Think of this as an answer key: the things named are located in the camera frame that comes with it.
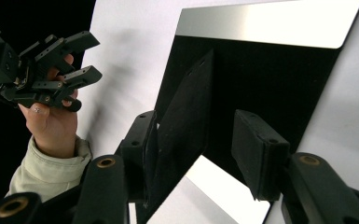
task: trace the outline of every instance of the black background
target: black background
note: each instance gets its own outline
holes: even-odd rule
[[[90,29],[95,0],[0,0],[0,36],[17,52],[48,35],[68,37]],[[83,54],[74,54],[80,68]],[[19,109],[0,103],[0,199],[20,165],[31,134]]]

